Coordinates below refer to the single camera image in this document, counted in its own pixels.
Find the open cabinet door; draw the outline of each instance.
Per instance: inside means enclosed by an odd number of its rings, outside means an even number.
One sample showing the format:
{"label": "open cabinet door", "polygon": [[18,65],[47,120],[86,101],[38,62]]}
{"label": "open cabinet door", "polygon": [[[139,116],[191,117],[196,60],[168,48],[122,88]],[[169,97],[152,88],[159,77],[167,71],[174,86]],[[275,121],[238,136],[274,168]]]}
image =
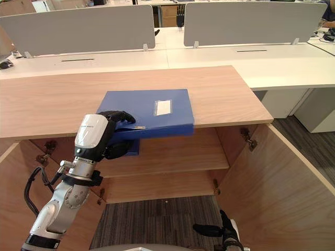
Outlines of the open cabinet door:
{"label": "open cabinet door", "polygon": [[272,125],[258,125],[219,185],[252,251],[335,250],[335,189]]}
{"label": "open cabinet door", "polygon": [[[18,251],[29,235],[36,217],[24,200],[24,188],[31,172],[39,165],[35,161],[43,152],[30,141],[14,143],[0,156],[0,250]],[[49,158],[46,172],[49,179],[59,168]],[[40,210],[52,197],[40,174],[30,190],[30,198]],[[73,224],[60,243],[59,251],[88,250],[105,203],[97,204],[98,196],[90,193]]]}

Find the cabinet shelf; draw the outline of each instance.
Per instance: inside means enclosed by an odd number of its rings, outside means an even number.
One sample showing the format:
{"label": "cabinet shelf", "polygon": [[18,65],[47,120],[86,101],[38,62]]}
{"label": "cabinet shelf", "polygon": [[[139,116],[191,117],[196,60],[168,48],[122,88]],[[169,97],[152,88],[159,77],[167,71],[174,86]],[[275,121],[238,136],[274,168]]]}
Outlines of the cabinet shelf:
{"label": "cabinet shelf", "polygon": [[141,140],[138,156],[105,159],[97,165],[105,178],[227,168],[215,128],[196,129],[192,136]]}
{"label": "cabinet shelf", "polygon": [[107,203],[213,195],[208,171],[110,178]]}

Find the floor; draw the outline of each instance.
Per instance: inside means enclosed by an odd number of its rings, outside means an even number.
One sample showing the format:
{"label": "floor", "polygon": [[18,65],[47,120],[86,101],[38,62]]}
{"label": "floor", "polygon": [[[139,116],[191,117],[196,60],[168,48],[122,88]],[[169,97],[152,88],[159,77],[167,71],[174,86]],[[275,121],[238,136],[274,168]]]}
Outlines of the floor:
{"label": "floor", "polygon": [[91,249],[117,244],[170,244],[211,251],[222,238],[197,234],[193,224],[219,225],[222,220],[214,196],[108,204]]}
{"label": "floor", "polygon": [[[335,186],[335,132],[309,133],[294,116],[273,125]],[[194,223],[221,226],[214,196],[109,204],[91,248],[158,243],[212,251],[220,244],[219,238],[196,234]]]}
{"label": "floor", "polygon": [[335,186],[335,132],[309,133],[294,116],[273,125]]}

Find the desk divider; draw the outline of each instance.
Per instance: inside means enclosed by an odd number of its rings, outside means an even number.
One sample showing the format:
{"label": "desk divider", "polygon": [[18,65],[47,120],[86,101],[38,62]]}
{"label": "desk divider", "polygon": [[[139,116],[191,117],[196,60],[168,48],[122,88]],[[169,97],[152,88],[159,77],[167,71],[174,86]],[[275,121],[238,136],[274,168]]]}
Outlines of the desk divider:
{"label": "desk divider", "polygon": [[184,45],[307,42],[326,8],[316,3],[189,3]]}
{"label": "desk divider", "polygon": [[33,56],[155,47],[149,5],[7,16],[0,18],[0,25],[21,53]]}

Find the cabinet hinge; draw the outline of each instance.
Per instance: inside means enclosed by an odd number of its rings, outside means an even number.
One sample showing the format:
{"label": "cabinet hinge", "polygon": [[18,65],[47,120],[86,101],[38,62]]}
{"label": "cabinet hinge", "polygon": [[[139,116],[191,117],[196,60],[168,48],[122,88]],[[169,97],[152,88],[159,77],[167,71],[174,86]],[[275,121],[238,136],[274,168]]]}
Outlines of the cabinet hinge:
{"label": "cabinet hinge", "polygon": [[217,195],[221,194],[221,190],[219,189],[219,184],[217,179],[213,179],[213,184],[214,184],[214,193]]}
{"label": "cabinet hinge", "polygon": [[248,128],[241,128],[240,133],[244,140],[249,144],[249,149],[252,152],[257,146],[257,141],[251,139],[250,131]]}
{"label": "cabinet hinge", "polygon": [[100,197],[96,202],[98,205],[101,205],[101,201],[103,200],[103,196],[105,195],[105,188],[100,189]]}
{"label": "cabinet hinge", "polygon": [[37,155],[35,160],[42,166],[46,167],[49,164],[48,157],[50,157],[50,155],[57,147],[57,141],[56,140],[47,141],[44,147],[46,148],[45,154]]}

